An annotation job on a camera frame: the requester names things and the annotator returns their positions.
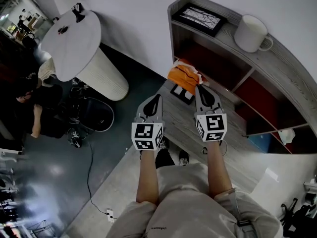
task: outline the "cylindrical table base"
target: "cylindrical table base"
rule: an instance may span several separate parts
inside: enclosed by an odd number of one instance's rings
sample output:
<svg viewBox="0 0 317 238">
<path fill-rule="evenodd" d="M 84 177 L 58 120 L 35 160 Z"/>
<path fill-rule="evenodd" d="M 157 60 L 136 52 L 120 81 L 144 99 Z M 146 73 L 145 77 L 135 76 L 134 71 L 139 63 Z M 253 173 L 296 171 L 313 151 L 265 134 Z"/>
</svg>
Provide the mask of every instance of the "cylindrical table base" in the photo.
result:
<svg viewBox="0 0 317 238">
<path fill-rule="evenodd" d="M 122 100 L 129 90 L 127 80 L 100 48 L 77 78 L 113 101 Z"/>
</svg>

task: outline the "forearm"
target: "forearm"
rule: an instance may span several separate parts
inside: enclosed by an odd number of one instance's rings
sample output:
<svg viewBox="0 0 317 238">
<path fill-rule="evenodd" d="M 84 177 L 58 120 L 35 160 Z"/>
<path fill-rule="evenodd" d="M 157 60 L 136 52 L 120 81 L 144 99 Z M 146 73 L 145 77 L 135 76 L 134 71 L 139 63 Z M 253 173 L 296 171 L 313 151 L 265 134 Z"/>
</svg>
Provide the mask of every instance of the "forearm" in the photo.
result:
<svg viewBox="0 0 317 238">
<path fill-rule="evenodd" d="M 34 124 L 32 127 L 31 136 L 34 138 L 38 138 L 41 133 L 41 116 L 34 116 Z"/>
<path fill-rule="evenodd" d="M 209 193 L 212 198 L 232 189 L 231 180 L 225 167 L 218 141 L 208 143 L 208 183 Z"/>
<path fill-rule="evenodd" d="M 157 204 L 159 185 L 155 167 L 154 151 L 142 151 L 137 202 L 144 201 Z"/>
</svg>

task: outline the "bag strap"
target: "bag strap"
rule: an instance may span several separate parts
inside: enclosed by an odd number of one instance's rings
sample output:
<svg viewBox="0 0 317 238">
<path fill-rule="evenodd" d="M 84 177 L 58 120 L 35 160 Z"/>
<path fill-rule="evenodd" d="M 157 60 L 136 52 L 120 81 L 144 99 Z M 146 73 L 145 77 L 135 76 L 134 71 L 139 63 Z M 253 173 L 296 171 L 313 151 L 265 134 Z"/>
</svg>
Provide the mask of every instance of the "bag strap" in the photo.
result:
<svg viewBox="0 0 317 238">
<path fill-rule="evenodd" d="M 251 221 L 242 219 L 241 213 L 240 213 L 239 208 L 238 208 L 236 193 L 235 192 L 230 193 L 228 195 L 228 198 L 229 198 L 231 205 L 232 205 L 233 216 L 237 219 L 238 227 L 243 232 L 242 234 L 238 233 L 238 238 L 258 238 L 258 235 L 257 235 Z"/>
</svg>

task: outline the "mug handle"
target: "mug handle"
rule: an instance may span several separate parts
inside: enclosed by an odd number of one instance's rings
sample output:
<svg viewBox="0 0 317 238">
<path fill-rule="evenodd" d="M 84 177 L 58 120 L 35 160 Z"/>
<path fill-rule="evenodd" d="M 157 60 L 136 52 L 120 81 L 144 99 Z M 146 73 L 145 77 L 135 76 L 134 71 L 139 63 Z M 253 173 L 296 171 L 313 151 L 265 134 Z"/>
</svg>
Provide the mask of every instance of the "mug handle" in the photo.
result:
<svg viewBox="0 0 317 238">
<path fill-rule="evenodd" d="M 269 41 L 271 41 L 271 45 L 270 45 L 268 48 L 266 48 L 266 49 L 263 49 L 263 48 L 259 47 L 259 50 L 261 50 L 261 51 L 268 51 L 268 50 L 270 50 L 270 49 L 273 47 L 274 42 L 273 42 L 273 39 L 272 39 L 271 37 L 269 37 L 269 36 L 265 36 L 264 38 L 266 38 L 266 39 L 268 39 Z"/>
</svg>

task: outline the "white table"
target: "white table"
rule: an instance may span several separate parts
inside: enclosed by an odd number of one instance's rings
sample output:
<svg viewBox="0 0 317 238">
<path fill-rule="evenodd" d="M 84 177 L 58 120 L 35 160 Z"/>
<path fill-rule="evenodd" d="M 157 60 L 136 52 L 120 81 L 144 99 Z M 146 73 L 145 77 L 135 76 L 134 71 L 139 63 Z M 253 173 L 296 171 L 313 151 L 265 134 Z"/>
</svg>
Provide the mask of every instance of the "white table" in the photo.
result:
<svg viewBox="0 0 317 238">
<path fill-rule="evenodd" d="M 99 48 L 98 17 L 89 10 L 82 14 L 86 17 L 79 23 L 72 11 L 64 14 L 45 35 L 41 49 L 52 56 L 60 81 L 77 77 L 107 98 L 121 100 L 129 90 L 128 82 Z M 68 30 L 58 34 L 63 26 Z"/>
</svg>

